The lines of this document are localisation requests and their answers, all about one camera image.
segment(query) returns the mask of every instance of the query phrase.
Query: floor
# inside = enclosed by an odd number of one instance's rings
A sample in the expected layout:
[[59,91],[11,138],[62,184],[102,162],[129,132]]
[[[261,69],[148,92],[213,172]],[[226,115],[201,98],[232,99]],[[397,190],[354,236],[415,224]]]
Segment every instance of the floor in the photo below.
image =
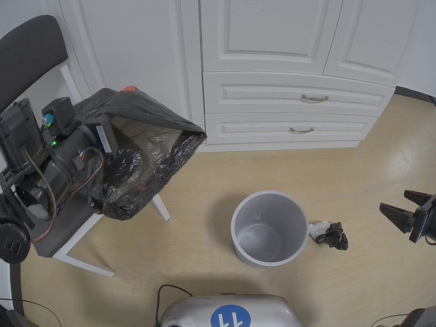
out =
[[[436,249],[408,240],[380,212],[380,202],[409,210],[405,189],[436,192],[436,108],[394,95],[358,148],[195,154],[161,197],[133,220],[104,217],[73,248],[111,267],[109,278],[31,249],[22,263],[23,299],[52,309],[63,327],[152,326],[163,283],[194,295],[268,293],[286,298],[309,327],[369,327],[387,315],[436,304]],[[260,190],[297,199],[309,221],[341,221],[347,251],[311,239],[302,254],[275,268],[250,267],[233,248],[230,220]],[[183,293],[162,291],[161,312]],[[25,303],[40,326],[56,320]],[[385,320],[391,326],[402,318]]]

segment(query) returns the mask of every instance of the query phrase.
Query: logo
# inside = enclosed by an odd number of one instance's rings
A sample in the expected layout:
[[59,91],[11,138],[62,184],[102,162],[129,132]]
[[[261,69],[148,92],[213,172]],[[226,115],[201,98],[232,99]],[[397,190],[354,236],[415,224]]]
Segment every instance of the logo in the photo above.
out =
[[250,314],[239,305],[219,307],[211,317],[212,327],[250,327],[250,323]]

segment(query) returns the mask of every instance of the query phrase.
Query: black plastic bag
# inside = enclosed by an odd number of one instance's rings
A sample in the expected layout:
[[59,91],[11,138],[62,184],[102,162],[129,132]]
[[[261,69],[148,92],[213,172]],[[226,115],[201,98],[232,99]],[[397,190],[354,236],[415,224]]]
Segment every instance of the black plastic bag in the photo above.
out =
[[[101,89],[74,106],[84,120],[109,114],[119,149],[84,192],[99,213],[131,219],[162,190],[206,138],[197,125],[178,116],[133,86],[117,92]],[[99,161],[90,161],[90,170]],[[87,178],[88,169],[72,189]]]

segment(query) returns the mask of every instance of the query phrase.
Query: metal handle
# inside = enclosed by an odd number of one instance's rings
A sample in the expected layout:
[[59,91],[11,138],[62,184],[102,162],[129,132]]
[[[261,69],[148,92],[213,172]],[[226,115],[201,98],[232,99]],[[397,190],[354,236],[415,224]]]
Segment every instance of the metal handle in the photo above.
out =
[[326,95],[324,98],[315,98],[315,97],[308,97],[306,95],[301,96],[303,99],[308,99],[309,101],[317,101],[317,102],[324,102],[328,101],[328,95]]
[[296,132],[298,134],[306,134],[308,132],[312,132],[313,130],[314,130],[313,127],[311,127],[310,129],[307,129],[307,130],[303,130],[303,131],[300,131],[299,129],[294,129],[293,127],[291,127],[291,129],[289,131]]

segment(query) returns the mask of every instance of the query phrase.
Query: wire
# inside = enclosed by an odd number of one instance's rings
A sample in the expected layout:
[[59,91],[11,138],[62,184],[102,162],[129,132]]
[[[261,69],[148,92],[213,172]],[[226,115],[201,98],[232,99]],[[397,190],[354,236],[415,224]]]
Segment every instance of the wire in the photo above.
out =
[[52,191],[50,184],[47,182],[47,179],[45,178],[45,176],[41,172],[41,170],[38,168],[38,166],[35,164],[35,162],[33,162],[32,158],[29,156],[27,150],[25,150],[25,154],[26,154],[29,162],[33,165],[33,167],[35,167],[36,172],[38,172],[38,174],[40,175],[40,177],[42,178],[44,183],[47,185],[48,194],[50,195],[50,201],[52,202],[52,219],[50,221],[50,225],[48,226],[48,228],[46,229],[45,232],[43,232],[42,234],[40,234],[39,236],[37,236],[35,238],[30,239],[30,243],[37,243],[37,242],[41,241],[44,237],[46,237],[49,234],[49,232],[51,232],[53,226],[55,225],[56,209],[57,209],[56,199],[55,199],[55,195],[53,194],[53,191]]
[[57,319],[57,321],[59,322],[59,326],[62,327],[62,324],[61,324],[61,322],[59,321],[59,319],[57,318],[56,314],[55,314],[53,311],[51,311],[49,308],[45,307],[44,305],[42,305],[42,304],[40,304],[40,303],[32,302],[31,300],[24,300],[24,299],[0,298],[0,300],[11,300],[11,301],[14,301],[14,302],[15,302],[15,301],[17,301],[17,302],[30,302],[30,303],[32,303],[32,304],[39,305],[40,307],[43,307],[44,309],[47,309],[48,311],[50,311],[50,312],[54,315],[54,317]]
[[67,203],[68,201],[70,201],[71,200],[71,198],[74,196],[74,195],[76,195],[86,184],[88,184],[90,181],[92,181],[94,178],[95,178],[95,176],[97,175],[97,173],[101,170],[101,168],[103,167],[103,165],[104,165],[104,163],[105,163],[105,157],[103,156],[103,154],[101,153],[101,151],[100,150],[98,150],[98,149],[96,149],[96,148],[94,148],[93,146],[90,146],[90,147],[88,147],[88,148],[86,148],[86,149],[84,149],[80,154],[85,154],[87,151],[90,151],[90,150],[92,150],[92,151],[95,151],[98,155],[100,155],[100,165],[97,167],[97,169],[94,171],[94,173],[93,174],[91,174],[90,175],[90,177],[87,179],[87,180],[85,180],[85,182],[80,186],[80,187],[78,187],[77,189],[75,189],[72,193],[71,193],[71,195],[70,196],[68,196],[68,198],[65,200],[65,202],[64,203]]
[[430,246],[436,246],[436,243],[431,243],[429,241],[429,239],[427,238],[427,234],[426,234],[426,242],[430,245]]
[[157,290],[157,304],[156,304],[156,327],[159,327],[159,321],[158,321],[158,317],[159,317],[159,303],[161,301],[161,290],[163,287],[173,287],[173,288],[177,288],[178,290],[181,290],[183,292],[185,292],[186,294],[188,294],[190,297],[192,297],[192,294],[189,293],[188,291],[184,290],[183,288],[174,286],[174,285],[162,285],[159,287],[159,289]]
[[408,315],[408,313],[401,313],[401,314],[399,314],[399,315],[385,316],[385,317],[382,317],[381,319],[378,319],[377,321],[375,321],[375,322],[371,325],[371,327],[374,326],[374,324],[376,324],[377,322],[379,322],[379,321],[381,321],[381,320],[384,320],[384,319],[387,319],[387,318],[389,318],[389,317],[395,317],[395,316],[407,316],[407,315]]

